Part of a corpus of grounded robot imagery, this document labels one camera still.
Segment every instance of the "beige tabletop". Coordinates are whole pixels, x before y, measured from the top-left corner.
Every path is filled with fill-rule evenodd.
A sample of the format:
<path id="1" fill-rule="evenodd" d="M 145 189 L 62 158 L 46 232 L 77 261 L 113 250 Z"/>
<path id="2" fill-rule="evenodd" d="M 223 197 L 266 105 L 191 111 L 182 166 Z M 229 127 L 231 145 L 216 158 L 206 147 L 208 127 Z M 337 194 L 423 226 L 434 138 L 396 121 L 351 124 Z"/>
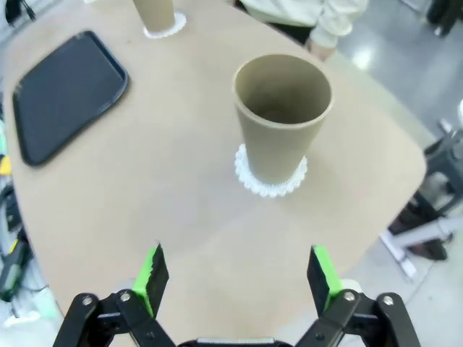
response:
<path id="1" fill-rule="evenodd" d="M 12 41 L 4 111 L 22 216 L 64 311 L 80 292 L 104 298 L 136 277 L 160 240 L 171 280 L 158 318 L 176 342 L 270 335 L 312 305 L 310 245 L 327 246 L 341 273 L 353 266 L 419 186 L 425 162 L 374 100 L 320 66 L 335 103 L 305 182 L 281 199 L 252 195 L 234 174 L 233 73 L 265 53 L 313 58 L 222 1 L 175 7 L 187 26 L 163 40 L 143 35 L 130 0 L 70 0 Z M 26 166 L 12 91 L 85 29 L 127 69 L 128 91 L 52 161 Z"/>

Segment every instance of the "metal bolt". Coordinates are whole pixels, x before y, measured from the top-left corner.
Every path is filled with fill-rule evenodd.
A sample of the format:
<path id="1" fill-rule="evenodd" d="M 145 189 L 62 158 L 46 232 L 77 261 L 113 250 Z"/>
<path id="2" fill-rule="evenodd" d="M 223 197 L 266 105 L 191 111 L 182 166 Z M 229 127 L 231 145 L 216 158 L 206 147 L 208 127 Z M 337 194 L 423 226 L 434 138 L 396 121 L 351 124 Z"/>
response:
<path id="1" fill-rule="evenodd" d="M 121 295 L 121 300 L 122 300 L 122 301 L 127 301 L 127 300 L 129 300 L 129 299 L 130 299 L 130 294 L 129 294 L 129 293 L 125 292 L 125 293 L 123 293 L 123 294 Z"/>
<path id="2" fill-rule="evenodd" d="M 89 296 L 86 296 L 83 300 L 82 300 L 82 303 L 85 305 L 85 306 L 88 306 L 92 303 L 92 298 L 90 298 Z"/>
<path id="3" fill-rule="evenodd" d="M 355 300 L 355 295 L 348 291 L 346 293 L 344 293 L 344 298 L 347 300 L 347 301 L 354 301 Z"/>
<path id="4" fill-rule="evenodd" d="M 388 306 L 391 306 L 394 305 L 394 300 L 390 296 L 386 295 L 383 297 L 383 303 Z"/>

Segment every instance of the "cup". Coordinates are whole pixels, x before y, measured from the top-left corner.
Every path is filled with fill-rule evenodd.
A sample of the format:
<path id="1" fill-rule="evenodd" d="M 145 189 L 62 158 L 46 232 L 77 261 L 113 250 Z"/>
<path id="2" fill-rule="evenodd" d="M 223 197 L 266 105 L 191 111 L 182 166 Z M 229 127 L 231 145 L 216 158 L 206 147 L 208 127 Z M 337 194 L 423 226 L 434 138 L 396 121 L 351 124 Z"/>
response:
<path id="1" fill-rule="evenodd" d="M 233 94 L 252 174 L 266 184 L 284 183 L 331 110 L 328 78 L 309 61 L 270 54 L 238 69 Z"/>
<path id="2" fill-rule="evenodd" d="M 149 33 L 157 33 L 175 23 L 172 0 L 133 0 L 138 14 Z"/>

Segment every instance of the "black tray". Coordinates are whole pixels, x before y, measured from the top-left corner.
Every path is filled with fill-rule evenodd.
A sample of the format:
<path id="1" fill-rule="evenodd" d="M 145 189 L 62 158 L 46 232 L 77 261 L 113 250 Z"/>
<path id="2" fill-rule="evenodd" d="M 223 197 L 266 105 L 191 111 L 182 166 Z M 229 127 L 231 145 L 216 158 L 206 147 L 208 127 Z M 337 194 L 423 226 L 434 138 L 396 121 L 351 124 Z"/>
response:
<path id="1" fill-rule="evenodd" d="M 45 163 L 108 110 L 128 75 L 91 31 L 70 38 L 33 67 L 13 94 L 24 162 Z"/>

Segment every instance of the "coaster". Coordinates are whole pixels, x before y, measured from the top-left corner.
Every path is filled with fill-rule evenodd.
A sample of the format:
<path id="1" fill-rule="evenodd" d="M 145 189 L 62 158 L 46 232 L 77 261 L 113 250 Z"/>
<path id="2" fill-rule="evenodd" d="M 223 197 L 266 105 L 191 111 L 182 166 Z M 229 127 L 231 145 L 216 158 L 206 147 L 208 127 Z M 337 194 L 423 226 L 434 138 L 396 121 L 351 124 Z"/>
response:
<path id="1" fill-rule="evenodd" d="M 147 38 L 166 38 L 167 36 L 178 33 L 187 24 L 187 18 L 181 12 L 174 12 L 175 23 L 167 30 L 150 32 L 146 27 L 143 28 L 143 32 Z"/>
<path id="2" fill-rule="evenodd" d="M 252 174 L 247 161 L 246 146 L 242 144 L 235 155 L 234 168 L 239 181 L 252 193 L 259 194 L 261 197 L 283 197 L 301 185 L 307 172 L 307 158 L 305 156 L 302 158 L 296 171 L 287 181 L 279 184 L 267 184 L 259 181 Z"/>

